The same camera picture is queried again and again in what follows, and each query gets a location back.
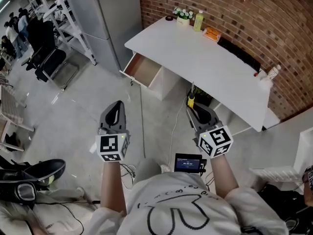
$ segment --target red brick wall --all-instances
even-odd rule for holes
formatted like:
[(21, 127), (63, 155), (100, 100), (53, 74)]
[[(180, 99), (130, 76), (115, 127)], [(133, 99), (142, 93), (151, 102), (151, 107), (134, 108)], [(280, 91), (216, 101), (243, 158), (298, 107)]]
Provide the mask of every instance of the red brick wall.
[(274, 79), (269, 107), (280, 119), (313, 106), (313, 0), (140, 0), (143, 26), (174, 7), (204, 11), (212, 26), (257, 59)]

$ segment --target office chair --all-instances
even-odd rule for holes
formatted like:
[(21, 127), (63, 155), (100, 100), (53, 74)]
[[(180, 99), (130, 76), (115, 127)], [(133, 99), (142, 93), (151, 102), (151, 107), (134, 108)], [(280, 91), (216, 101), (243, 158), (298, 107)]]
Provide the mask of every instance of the office chair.
[(53, 23), (51, 21), (43, 22), (37, 18), (31, 20), (27, 26), (29, 33), (28, 41), (34, 49), (34, 54), (22, 63), (27, 65), (26, 70), (35, 69), (35, 75), (38, 80), (53, 82), (56, 73), (65, 68), (65, 65), (74, 66), (74, 72), (70, 74), (70, 78), (62, 86), (65, 89), (74, 75), (78, 72), (78, 67), (70, 62), (66, 62), (67, 55), (63, 50), (55, 46)]

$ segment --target orange box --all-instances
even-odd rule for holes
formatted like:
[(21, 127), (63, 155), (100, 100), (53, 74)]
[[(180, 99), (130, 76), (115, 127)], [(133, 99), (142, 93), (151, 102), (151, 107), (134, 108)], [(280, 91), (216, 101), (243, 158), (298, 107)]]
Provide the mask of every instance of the orange box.
[(203, 31), (203, 35), (211, 40), (213, 40), (214, 42), (218, 42), (219, 39), (221, 38), (221, 33), (219, 31), (217, 31), (216, 29), (213, 29), (211, 27), (207, 27), (204, 31)]

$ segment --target refrigerator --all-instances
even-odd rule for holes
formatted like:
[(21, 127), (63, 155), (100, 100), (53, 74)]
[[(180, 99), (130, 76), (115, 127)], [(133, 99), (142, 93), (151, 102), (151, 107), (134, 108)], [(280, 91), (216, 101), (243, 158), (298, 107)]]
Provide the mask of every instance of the refrigerator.
[(124, 44), (142, 30), (139, 0), (67, 0), (96, 62), (115, 74), (132, 51)]

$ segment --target open drawer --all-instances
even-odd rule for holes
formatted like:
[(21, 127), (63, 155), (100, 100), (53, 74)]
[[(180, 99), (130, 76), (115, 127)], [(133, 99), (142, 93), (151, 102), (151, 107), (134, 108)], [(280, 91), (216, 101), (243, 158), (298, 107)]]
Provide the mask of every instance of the open drawer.
[(136, 53), (125, 69), (123, 71), (120, 70), (120, 72), (139, 85), (147, 88), (151, 85), (160, 70), (161, 65)]

